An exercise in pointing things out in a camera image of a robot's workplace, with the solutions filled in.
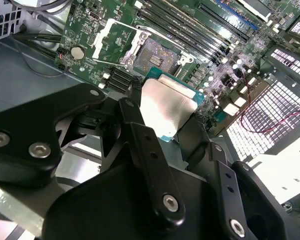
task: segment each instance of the pcie slot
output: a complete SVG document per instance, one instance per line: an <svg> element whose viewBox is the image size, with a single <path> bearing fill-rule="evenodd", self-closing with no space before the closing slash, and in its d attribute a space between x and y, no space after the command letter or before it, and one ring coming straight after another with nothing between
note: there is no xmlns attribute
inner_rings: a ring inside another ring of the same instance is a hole
<svg viewBox="0 0 300 240"><path fill-rule="evenodd" d="M107 87L109 87L109 88L111 88L113 90L116 90L116 91L118 91L119 93L122 93L122 94L125 94L125 92L126 92L125 89L123 89L123 88L121 88L119 86L116 86L116 85L112 84L111 82L107 83Z"/></svg>
<svg viewBox="0 0 300 240"><path fill-rule="evenodd" d="M229 24L226 20L218 16L215 12L210 10L207 6L203 4L199 4L198 10L202 11L203 13L209 15L212 17L218 24L220 24L222 27L226 28L228 31L230 31L232 34L237 36L238 38L242 39L244 42L247 42L250 38L245 33L241 32L240 30L236 29L234 26Z"/></svg>
<svg viewBox="0 0 300 240"><path fill-rule="evenodd" d="M172 32L171 29L169 29L168 27L164 26L164 25L157 25L157 22L155 21L155 19L151 18L149 15L145 15L144 13L140 12L141 16L149 21L151 24L153 24L154 26L157 26L158 28L161 28L162 30L166 31L168 34L170 34L174 39L181 41L184 45L187 45L188 48L192 48L195 51L197 51L198 53L200 53L201 55L203 55L204 57L206 57L207 59L213 61L214 63L220 62L218 60L217 56L212 56L210 55L205 49L200 49L199 47L197 47L196 45L194 45L193 43L191 43L188 39L184 39L184 37L181 37L179 35L177 35L176 33Z"/></svg>
<svg viewBox="0 0 300 240"><path fill-rule="evenodd" d="M222 54L226 52L226 49L217 43L215 40L212 38L209 39L208 37L202 36L201 34L197 34L195 31L191 30L186 30L183 27L183 22L180 22L178 19L172 17L169 15L167 12L163 11L166 13L166 15L160 15L160 12L158 12L156 9L152 9L150 6L146 6L145 8L148 12L146 12L144 9L141 11L144 12L145 14L151 14L152 16L155 16L157 19L160 19L162 22L166 22L169 25L173 26L175 29L178 31L182 32L185 34L188 38L194 39L196 42L199 42L200 44L204 45L207 47L210 51L217 51L219 54Z"/></svg>
<svg viewBox="0 0 300 240"><path fill-rule="evenodd" d="M259 29L258 26L255 26L253 23L251 23L250 21L246 20L244 16L241 16L234 9L232 9L229 5L221 2L220 0L214 0L214 1L217 2L219 5L221 5L222 7L224 7L227 11L229 11L233 15L237 16L242 22L244 22L245 24L247 24L250 28L252 28L254 30L258 30Z"/></svg>
<svg viewBox="0 0 300 240"><path fill-rule="evenodd" d="M220 36L217 32L215 32L212 29L206 27L203 23L198 22L197 20L192 20L191 16L189 17L186 13L184 13L181 10L179 10L178 6L176 6L175 4L172 4L171 2L169 3L169 2L167 2L165 0L161 0L161 1L159 1L159 0L144 0L144 1L145 1L146 4L148 3L150 5L154 5L157 8L161 9L162 11L164 11L165 13L169 14L170 16L174 16L174 18L177 18L178 21L182 22L184 26L186 26L190 30L196 32L197 34L199 34L203 38L205 38L205 37L209 38L215 44L219 45L220 44L219 42L221 42L222 44L224 44L224 47L226 49L231 44L230 42L228 42L228 40L226 40L225 38L223 38L222 36ZM161 3L158 3L158 2L164 2L164 3L168 4L168 5L170 5L171 7L165 7Z"/></svg>

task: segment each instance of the black mounting arm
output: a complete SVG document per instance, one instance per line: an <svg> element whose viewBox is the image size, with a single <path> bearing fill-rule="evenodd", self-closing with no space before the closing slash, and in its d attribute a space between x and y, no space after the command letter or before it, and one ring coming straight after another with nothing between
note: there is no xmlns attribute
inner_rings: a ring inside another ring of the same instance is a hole
<svg viewBox="0 0 300 240"><path fill-rule="evenodd" d="M131 95L139 98L140 91ZM273 239L300 240L300 230L286 224L287 216L253 171L246 174L241 163L231 168L193 117L179 141L187 148L182 152L188 170L204 179L168 166L139 105L139 99L116 101L82 83L0 112L0 184L20 190L45 188L67 146L86 135L101 137L101 174L56 199L44 214L44 240L256 240L273 233L280 236ZM272 223L265 233L250 223L253 211L246 210L254 205L242 192L256 194L258 206L266 203L264 215L272 218L265 219Z"/></svg>

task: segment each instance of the black cable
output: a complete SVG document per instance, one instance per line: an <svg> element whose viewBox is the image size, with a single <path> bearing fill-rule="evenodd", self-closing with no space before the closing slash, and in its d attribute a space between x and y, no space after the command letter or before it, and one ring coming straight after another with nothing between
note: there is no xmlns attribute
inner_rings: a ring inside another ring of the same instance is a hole
<svg viewBox="0 0 300 240"><path fill-rule="evenodd" d="M16 33L13 36L18 37L18 38L21 38L21 37L30 37L30 38L31 37L38 37L38 38L41 38L42 37L42 38L50 38L50 39L53 39L53 38L54 39L57 39L57 38L61 39L61 37L62 37L61 35L44 34L44 33L42 33L42 34L41 33L38 33L38 34L37 33L34 33L34 34L33 33L30 33L30 34L29 33L26 33L26 34L25 33L22 33L22 34L21 33L18 33L18 34Z"/></svg>
<svg viewBox="0 0 300 240"><path fill-rule="evenodd" d="M41 20L42 22L48 24L51 28L53 28L57 33L63 34L63 30L59 28L56 24L54 24L52 21L47 19L46 17L42 15L38 15L38 19Z"/></svg>
<svg viewBox="0 0 300 240"><path fill-rule="evenodd" d="M41 74L41 73L35 71L35 70L29 65L29 63L27 62L27 60L25 59L24 53L21 51L21 48L19 47L19 45L17 44L17 42L16 42L16 40L13 38L13 36L10 36L10 38L12 39L12 41L13 41L13 43L14 43L14 46L15 46L15 48L17 49L17 51L21 54L21 56L22 56L22 58L23 58L25 64L28 66L28 68L29 68L29 69L31 70L31 72L33 72L34 74L37 74L37 75L39 75L39 76L46 77L46 78L49 78L49 77L50 77L50 78L53 78L53 77L56 78L56 77L60 77L60 76L62 76L62 75L65 74L67 68L64 68L64 71L63 71L63 72L58 73L58 74L56 74L56 75L47 75L47 74L43 74L43 73Z"/></svg>
<svg viewBox="0 0 300 240"><path fill-rule="evenodd" d="M58 43L58 44L60 43L60 39L49 39L49 38L44 38L44 37L42 37L42 38L41 37L38 37L38 38L37 37L34 37L34 38L33 37L30 37L30 38L29 37L26 37L26 38L25 37L22 37L22 38L21 37L15 37L15 38L18 39L18 40L21 40L21 39L25 40L26 39L26 40L32 40L32 41L42 41L42 42L46 42L46 43L49 43L49 42L50 43L54 42L54 43Z"/></svg>
<svg viewBox="0 0 300 240"><path fill-rule="evenodd" d="M32 41L28 41L27 39L18 39L19 42L23 43L24 45L27 45L28 47L38 51L38 52L42 52L42 53L46 53L48 55L50 55L53 59L55 59L55 55L56 55L56 52L52 51L52 50L49 50L39 44L36 44L35 42L32 42Z"/></svg>
<svg viewBox="0 0 300 240"><path fill-rule="evenodd" d="M43 11L45 14L48 14L48 15L58 15L60 14L61 12L63 12L70 4L72 3L72 0L68 0L68 2L62 7L60 8L59 10L57 11L54 11L54 12L49 12L49 11Z"/></svg>
<svg viewBox="0 0 300 240"><path fill-rule="evenodd" d="M57 6L60 6L61 4L65 3L67 0L55 0L54 2L45 4L42 6L38 6L38 7L25 6L25 5L15 2L14 0L9 0L9 1L16 7L27 10L27 11L44 11L44 10L56 8Z"/></svg>

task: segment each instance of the ram slot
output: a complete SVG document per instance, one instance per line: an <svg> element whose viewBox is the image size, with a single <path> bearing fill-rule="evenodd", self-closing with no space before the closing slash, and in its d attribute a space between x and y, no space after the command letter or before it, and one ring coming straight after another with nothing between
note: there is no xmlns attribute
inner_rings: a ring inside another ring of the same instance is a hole
<svg viewBox="0 0 300 240"><path fill-rule="evenodd" d="M163 10L164 12L168 13L170 16L174 16L174 18L177 18L178 21L182 22L184 26L188 27L190 30L196 32L201 37L207 37L210 40L212 40L216 44L223 44L225 49L229 47L231 44L227 39L223 38L221 35L219 35L217 32L213 31L212 29L205 26L203 23L197 21L191 16L188 16L186 13L184 13L182 10L179 10L178 6L175 4L169 3L166 0L144 0L146 5L154 5L157 8Z"/></svg>
<svg viewBox="0 0 300 240"><path fill-rule="evenodd" d="M169 25L171 25L172 27L174 27L175 29L177 29L179 32L181 32L182 34L186 35L188 38L193 39L194 41L200 43L201 45L205 46L207 49L209 49L210 51L212 50L213 52L218 52L218 57L219 56L224 56L224 53L226 52L226 49L221 46L219 43L217 43L216 41L214 41L212 38L211 41L210 39L208 39L207 37L201 36L194 32L191 31L190 29L185 29L183 26L182 22L179 22L178 19L170 16L167 12L162 11L159 12L157 9L153 9L153 7L150 6L146 6L144 9L141 10L142 12L146 13L146 14L150 14L151 16L159 19L161 22L167 23Z"/></svg>
<svg viewBox="0 0 300 240"><path fill-rule="evenodd" d="M184 36L180 36L178 35L178 33L176 31L173 31L171 29L171 27L169 26L165 26L165 25L158 25L157 21L155 19L153 19L151 16L146 15L144 12L140 12L140 16L150 22L152 25L164 30L165 32L167 32L170 36L172 36L174 38L174 40L176 40L176 42L182 42L183 45L187 46L187 50L189 48L194 49L195 51L197 51L199 54L201 54L202 56L206 57L207 59L211 60L214 63L219 63L220 60L218 59L218 57L216 55L213 56L212 52L209 52L208 49L204 49L203 47L199 47L198 45L195 45L195 43L191 42L190 39L186 39L184 38Z"/></svg>
<svg viewBox="0 0 300 240"><path fill-rule="evenodd" d="M213 12L211 9L209 9L207 6L203 4L199 4L198 10L205 13L207 16L210 16L212 19L214 19L219 25L226 28L228 31L230 31L233 35L236 37L242 39L244 42L247 42L250 38L242 31L236 29L233 25L229 24L227 21L225 21L223 18L221 18L219 15L217 15L215 12Z"/></svg>

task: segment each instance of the expansion slot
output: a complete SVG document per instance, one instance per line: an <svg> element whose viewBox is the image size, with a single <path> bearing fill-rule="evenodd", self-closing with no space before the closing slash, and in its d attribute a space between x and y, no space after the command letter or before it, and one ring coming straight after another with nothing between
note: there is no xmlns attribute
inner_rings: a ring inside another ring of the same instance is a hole
<svg viewBox="0 0 300 240"><path fill-rule="evenodd" d="M242 39L244 42L247 42L250 39L249 36L247 36L245 33L241 32L240 30L236 29L233 25L229 24L226 20L221 18L219 15L217 15L215 12L213 12L207 6L200 3L198 6L198 10L200 10L203 13L205 13L206 15L210 16L218 24L220 24L222 27L226 28L228 31L230 31L232 34L234 34L238 38Z"/></svg>
<svg viewBox="0 0 300 240"><path fill-rule="evenodd" d="M203 47L199 47L199 45L195 45L193 42L190 42L189 39L184 38L183 36L178 35L177 32L174 32L171 28L169 28L168 26L165 25L157 25L157 21L148 16L145 15L144 13L140 13L140 15L147 20L148 22L150 22L151 24L155 25L156 27L166 31L168 34L170 34L173 38L174 41L176 42L182 42L183 45L186 45L187 48L192 48L195 51L197 51L198 53L200 53L201 55L203 55L204 57L206 57L207 59L213 61L214 63L220 62L217 56L213 56L211 52L208 52L208 50L204 49Z"/></svg>
<svg viewBox="0 0 300 240"><path fill-rule="evenodd" d="M197 19L183 12L177 5L168 0L145 0L145 2L149 2L150 4L158 5L160 4L163 9L166 9L170 15L177 17L178 19L184 22L184 25L190 29L197 29L198 32L204 32L207 36L213 36L213 38L226 46L226 48L231 44L227 39L219 35L214 30L205 26L203 23L199 22Z"/></svg>
<svg viewBox="0 0 300 240"><path fill-rule="evenodd" d="M182 18L178 17L177 14L173 14L173 11L170 11L170 9L165 8L157 1L147 0L145 4L145 8L152 14L153 12L156 12L154 14L158 16L158 18L165 19L166 21L169 20L169 23L174 24L174 26L177 25L179 30L183 32L186 31L188 34L197 36L198 39L202 39L208 42L208 44L215 46L215 48L218 48L223 53L227 51L227 48L229 47L228 44L221 44L220 41L217 41L213 39L213 37L209 36L207 32L202 33L201 30L196 30L192 24L189 24L188 22L184 21Z"/></svg>
<svg viewBox="0 0 300 240"><path fill-rule="evenodd" d="M194 29L190 29L188 26L185 26L183 21L172 16L168 11L162 9L159 5L155 7L157 8L154 8L153 4L150 6L147 4L141 11L146 15L150 15L155 19L160 20L160 22L156 21L156 25L170 25L171 27L175 28L177 31L185 35L187 38L192 39L192 41L202 44L209 51L217 51L219 53L217 54L218 56L226 53L227 49L225 49L224 46L219 44L213 38L209 37L208 35L205 36L200 32L195 31Z"/></svg>
<svg viewBox="0 0 300 240"><path fill-rule="evenodd" d="M230 13L232 13L233 15L237 16L238 19L240 19L242 22L244 22L246 25L248 25L250 28L254 29L254 30L258 30L259 27L255 26L253 23L251 23L250 21L246 20L245 17L241 16L239 13L237 13L234 9L232 9L230 6L228 6L227 4L221 2L220 0L214 0L216 3L218 3L219 5L221 5L222 7L224 7L227 11L229 11Z"/></svg>

